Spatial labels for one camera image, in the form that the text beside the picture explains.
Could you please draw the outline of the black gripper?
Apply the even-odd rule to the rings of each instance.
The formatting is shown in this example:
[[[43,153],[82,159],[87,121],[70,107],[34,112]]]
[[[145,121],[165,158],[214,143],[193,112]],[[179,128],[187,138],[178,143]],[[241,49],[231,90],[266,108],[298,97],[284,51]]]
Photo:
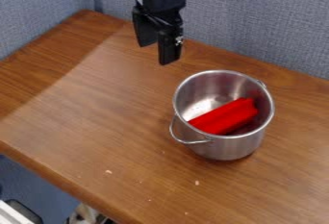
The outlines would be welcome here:
[[[183,43],[181,10],[186,0],[135,0],[133,23],[141,47],[157,42],[162,65],[181,58]]]

